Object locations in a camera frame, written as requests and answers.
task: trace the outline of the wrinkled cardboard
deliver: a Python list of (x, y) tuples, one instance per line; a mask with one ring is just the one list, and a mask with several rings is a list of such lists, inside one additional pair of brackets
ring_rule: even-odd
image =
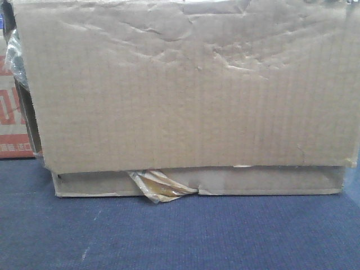
[(357, 4), (14, 0), (13, 7), (55, 174), (356, 164)]

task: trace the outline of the corrugated cardboard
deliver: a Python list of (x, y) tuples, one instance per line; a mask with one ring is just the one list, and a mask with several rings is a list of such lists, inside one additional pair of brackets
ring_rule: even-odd
[[(329, 166), (255, 166), (162, 171), (200, 195), (311, 195), (341, 192), (345, 169)], [(53, 174), (53, 180), (59, 197), (143, 195), (126, 172)]]
[(356, 163), (357, 4), (13, 7), (45, 162), (56, 174)]
[(0, 159), (33, 156), (12, 74), (4, 68), (6, 42), (0, 33)]

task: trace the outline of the crumpled cardboard surface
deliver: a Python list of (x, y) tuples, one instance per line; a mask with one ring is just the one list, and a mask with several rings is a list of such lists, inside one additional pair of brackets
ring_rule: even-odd
[(55, 174), (354, 166), (360, 8), (344, 1), (14, 0)]

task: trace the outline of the red printed box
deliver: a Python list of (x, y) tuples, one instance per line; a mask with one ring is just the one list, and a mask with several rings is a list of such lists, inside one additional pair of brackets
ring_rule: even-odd
[(0, 36), (0, 158), (27, 158), (33, 156), (21, 116), (19, 97), (14, 78), (4, 64), (6, 44)]

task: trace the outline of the clear plastic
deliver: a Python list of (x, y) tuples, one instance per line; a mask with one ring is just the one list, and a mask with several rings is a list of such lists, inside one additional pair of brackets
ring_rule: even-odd
[(24, 67), (23, 51), (21, 49), (21, 43), (17, 29), (12, 31), (7, 44), (5, 68), (11, 70), (15, 79), (22, 86), (24, 86), (26, 90), (29, 90), (28, 80), (26, 78)]

